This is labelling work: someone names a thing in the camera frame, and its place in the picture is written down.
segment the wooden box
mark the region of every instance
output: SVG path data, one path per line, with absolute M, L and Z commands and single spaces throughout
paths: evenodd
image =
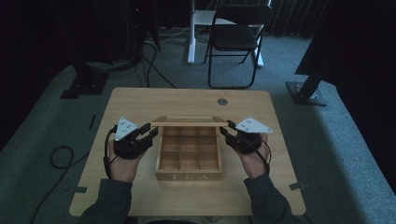
M 159 117 L 158 180 L 219 180 L 222 175 L 218 117 Z

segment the black cable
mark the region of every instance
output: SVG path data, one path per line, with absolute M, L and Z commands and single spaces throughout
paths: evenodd
M 117 131 L 118 125 L 114 125 L 114 128 L 110 129 L 106 135 L 105 139 L 105 158 L 107 158 L 107 146 L 108 146 L 108 139 L 110 139 L 110 135 Z
M 171 81 L 169 81 L 169 80 L 157 69 L 157 67 L 155 67 L 154 64 L 153 64 L 155 58 L 157 57 L 157 49 L 156 49 L 154 46 L 152 46 L 152 45 L 150 45 L 150 44 L 148 44 L 148 43 L 145 43 L 145 44 L 148 45 L 148 46 L 150 46 L 150 47 L 152 47 L 152 48 L 154 49 L 154 57 L 153 57 L 153 59 L 151 60 L 151 62 L 150 62 L 149 59 L 147 59 L 144 55 L 142 55 L 142 58 L 143 58 L 144 60 L 146 60 L 146 61 L 149 63 L 149 69 L 148 69 L 148 75 L 147 75 L 148 87 L 149 87 L 149 70 L 150 70 L 151 67 L 153 67 L 153 68 L 155 69 L 155 71 L 157 71 L 157 73 L 158 73 L 169 85 L 171 85 L 173 88 L 177 89 L 177 87 L 176 87 Z
M 57 164 L 55 164 L 55 162 L 53 161 L 54 159 L 54 155 L 56 152 L 58 152 L 61 149 L 67 149 L 70 152 L 70 159 L 68 161 L 68 164 L 66 166 L 59 166 Z M 61 181 L 64 179 L 64 176 L 66 175 L 67 171 L 69 170 L 69 168 L 71 168 L 72 166 L 76 165 L 77 163 L 81 162 L 82 160 L 84 160 L 85 158 L 88 157 L 88 155 L 90 155 L 90 153 L 85 154 L 83 157 L 81 157 L 79 160 L 73 162 L 74 159 L 74 151 L 73 148 L 71 147 L 57 147 L 55 148 L 50 156 L 49 156 L 49 162 L 50 164 L 56 168 L 56 169 L 64 169 L 64 172 L 62 173 L 61 177 L 58 179 L 58 181 L 55 183 L 55 185 L 50 189 L 50 191 L 46 194 L 46 196 L 41 200 L 41 202 L 38 204 L 37 208 L 35 209 L 35 212 L 33 214 L 33 217 L 30 221 L 31 224 L 35 223 L 35 218 L 38 214 L 38 210 L 41 208 L 41 206 L 43 205 L 44 201 L 47 200 L 47 198 L 50 196 L 50 194 L 56 189 L 56 187 L 58 187 L 58 185 L 61 183 Z
M 314 222 L 311 220 L 311 218 L 309 218 L 309 216 L 306 213 L 304 213 L 303 216 L 306 218 L 306 220 L 308 220 L 310 224 L 314 224 Z
M 268 147 L 268 151 L 270 152 L 270 155 L 268 156 L 268 164 L 269 164 L 272 158 L 271 148 L 270 146 L 268 146 L 268 144 L 265 141 L 262 140 L 262 142 L 264 142 L 264 144 Z
M 137 78 L 139 79 L 139 87 L 142 88 L 142 78 L 139 76 L 139 74 L 137 73 L 137 70 L 134 71 L 136 73 Z
M 202 38 L 202 37 L 198 37 L 198 36 L 196 36 L 195 39 L 198 42 L 201 42 L 201 43 L 204 43 L 204 44 L 207 44 L 207 42 L 208 42 L 208 40 L 206 38 Z
M 125 72 L 127 72 L 127 73 L 122 74 L 122 75 L 117 76 L 117 77 L 108 77 L 108 79 L 118 79 L 118 78 L 121 78 L 121 77 L 126 77 L 126 76 L 132 74 L 133 72 L 136 72 L 137 69 L 139 69 L 139 67 L 140 67 L 142 64 L 143 64 L 143 62 L 142 62 L 142 61 L 139 61 L 139 64 L 137 64 L 137 65 L 134 67 L 133 70 L 131 70 L 131 71 L 125 70 Z
M 254 152 L 256 152 L 256 154 L 260 157 L 260 159 L 262 159 L 262 161 L 264 163 L 267 163 L 267 161 L 265 160 L 264 156 L 259 152 L 259 150 L 254 150 Z
M 143 64 L 143 78 L 145 79 L 145 81 L 146 81 L 146 86 L 148 85 L 148 83 L 149 83 L 149 81 L 148 81 L 148 79 L 146 78 L 146 66 Z
M 98 68 L 90 65 L 90 68 L 96 72 L 105 72 L 105 73 L 113 73 L 113 72 L 124 72 L 128 71 L 131 68 L 135 68 L 139 63 L 141 63 L 140 59 L 130 59 L 130 61 L 126 64 L 121 64 L 117 67 L 112 68 Z
M 115 156 L 114 158 L 113 158 L 113 160 L 111 160 L 111 162 L 109 163 L 109 165 L 111 164 L 111 163 L 113 163 L 113 161 L 117 158 L 118 156 Z

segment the gray sleeve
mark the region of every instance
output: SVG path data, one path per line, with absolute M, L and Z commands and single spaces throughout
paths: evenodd
M 131 208 L 132 183 L 102 179 L 96 203 L 91 205 L 78 220 L 78 224 L 122 224 Z
M 268 174 L 244 181 L 250 195 L 253 222 L 267 223 L 299 223 L 291 213 L 289 202 L 274 187 Z

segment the dark background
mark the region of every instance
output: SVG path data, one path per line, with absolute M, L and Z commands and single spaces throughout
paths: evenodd
M 71 42 L 77 46 L 80 58 L 87 62 L 111 63 L 108 39 L 101 29 L 93 0 L 57 2 L 61 4 L 65 23 L 73 34 Z M 208 2 L 197 1 L 196 8 L 205 8 Z M 270 33 L 296 35 L 294 29 L 278 21 L 283 18 L 287 24 L 295 23 L 296 17 L 282 15 L 291 15 L 288 14 L 291 8 L 300 12 L 308 3 L 315 6 L 317 1 L 299 1 L 300 5 L 294 2 L 274 1 L 276 22 L 270 27 Z M 186 0 L 158 1 L 159 26 L 188 27 L 190 3 Z M 328 9 L 296 72 L 316 76 L 325 71 L 323 79 L 337 87 L 393 190 L 396 187 L 393 161 L 396 158 L 396 141 L 393 140 L 396 128 L 394 8 L 392 1 L 378 4 L 367 0 L 334 0 L 330 8 L 326 4 L 317 5 L 315 13 L 305 13 L 304 19 L 300 15 L 300 24 L 309 24 L 309 30 L 315 31 L 315 24 L 322 21 L 315 15 Z M 46 1 L 4 0 L 0 8 L 0 34 L 2 149 L 52 78 L 71 60 L 67 54 L 70 39 L 65 39 Z

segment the metal bracket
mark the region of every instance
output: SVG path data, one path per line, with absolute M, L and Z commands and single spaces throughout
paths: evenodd
M 247 117 L 242 122 L 236 124 L 235 128 L 245 133 L 272 133 L 273 129 L 265 126 L 254 118 Z
M 87 191 L 88 191 L 87 187 L 73 187 L 67 190 L 67 192 L 70 193 L 87 193 Z
M 319 105 L 326 106 L 326 102 L 323 100 L 323 96 L 319 90 L 316 90 L 308 99 L 299 97 L 300 89 L 304 85 L 303 82 L 286 82 L 286 85 L 290 91 L 290 95 L 293 102 L 296 105 Z
M 290 184 L 289 185 L 291 190 L 295 190 L 295 189 L 305 189 L 307 187 L 307 185 L 304 182 L 297 182 L 294 184 Z
M 120 117 L 119 125 L 116 131 L 116 137 L 114 138 L 114 140 L 120 141 L 123 137 L 125 137 L 126 135 L 130 134 L 131 132 L 133 132 L 138 128 L 139 127 L 137 126 L 137 124 L 132 123 L 128 119 Z

